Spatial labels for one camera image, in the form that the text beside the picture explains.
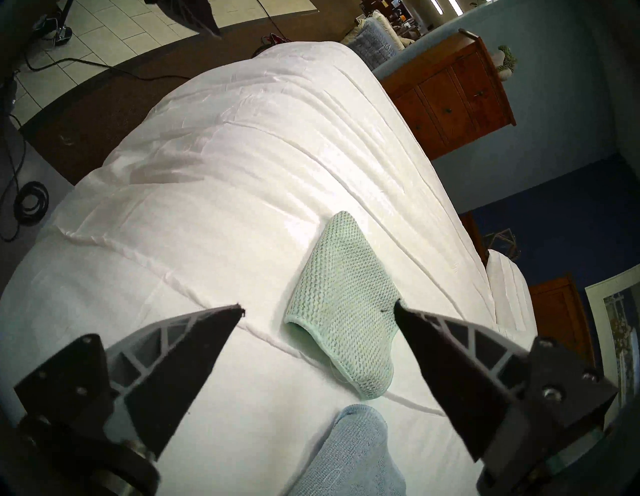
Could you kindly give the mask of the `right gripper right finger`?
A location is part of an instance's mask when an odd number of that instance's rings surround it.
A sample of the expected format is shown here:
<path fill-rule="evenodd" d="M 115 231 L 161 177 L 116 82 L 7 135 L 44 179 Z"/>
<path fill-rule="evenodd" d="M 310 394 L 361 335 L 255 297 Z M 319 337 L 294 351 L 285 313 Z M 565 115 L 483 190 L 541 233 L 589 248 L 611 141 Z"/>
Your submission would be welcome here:
<path fill-rule="evenodd" d="M 552 337 L 528 349 L 492 329 L 406 308 L 393 315 L 474 460 L 537 464 L 604 419 L 618 388 Z"/>

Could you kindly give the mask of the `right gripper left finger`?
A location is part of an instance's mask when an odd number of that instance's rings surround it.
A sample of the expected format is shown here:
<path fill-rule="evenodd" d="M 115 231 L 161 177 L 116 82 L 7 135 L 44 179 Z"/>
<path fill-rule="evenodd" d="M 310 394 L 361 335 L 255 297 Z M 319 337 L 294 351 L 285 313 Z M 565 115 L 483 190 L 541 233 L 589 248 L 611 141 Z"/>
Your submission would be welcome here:
<path fill-rule="evenodd" d="M 32 437 L 66 435 L 140 442 L 158 458 L 196 399 L 228 338 L 240 305 L 178 315 L 105 348 L 97 333 L 76 338 L 14 388 Z"/>

